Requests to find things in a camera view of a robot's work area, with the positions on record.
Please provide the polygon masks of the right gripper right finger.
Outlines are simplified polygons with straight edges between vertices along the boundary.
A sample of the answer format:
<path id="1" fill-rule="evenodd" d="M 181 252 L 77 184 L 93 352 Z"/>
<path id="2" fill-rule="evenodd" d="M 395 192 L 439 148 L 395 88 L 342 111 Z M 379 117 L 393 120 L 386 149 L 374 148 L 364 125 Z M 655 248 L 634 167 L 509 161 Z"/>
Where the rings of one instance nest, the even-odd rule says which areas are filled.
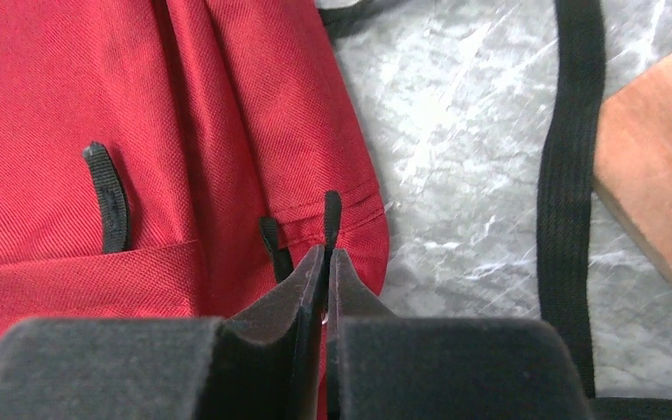
<path id="1" fill-rule="evenodd" d="M 331 419 L 590 419 L 555 330 L 526 318 L 401 318 L 330 261 L 327 410 Z"/>

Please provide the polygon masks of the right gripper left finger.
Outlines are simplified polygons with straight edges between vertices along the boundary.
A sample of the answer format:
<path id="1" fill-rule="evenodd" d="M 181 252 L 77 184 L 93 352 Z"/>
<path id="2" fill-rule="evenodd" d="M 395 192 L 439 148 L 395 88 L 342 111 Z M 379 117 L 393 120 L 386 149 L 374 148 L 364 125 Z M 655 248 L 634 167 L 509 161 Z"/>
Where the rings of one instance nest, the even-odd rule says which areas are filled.
<path id="1" fill-rule="evenodd" d="M 313 419 L 325 251 L 236 316 L 32 319 L 0 341 L 0 419 Z"/>

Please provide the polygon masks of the red student backpack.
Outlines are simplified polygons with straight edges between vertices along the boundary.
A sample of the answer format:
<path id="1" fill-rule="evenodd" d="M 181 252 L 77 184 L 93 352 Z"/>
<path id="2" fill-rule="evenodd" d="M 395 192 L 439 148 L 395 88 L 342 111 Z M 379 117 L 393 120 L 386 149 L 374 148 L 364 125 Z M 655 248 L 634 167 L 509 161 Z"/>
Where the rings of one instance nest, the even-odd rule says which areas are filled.
<path id="1" fill-rule="evenodd" d="M 231 319 L 325 251 L 378 297 L 378 178 L 311 1 L 0 1 L 0 341 Z"/>

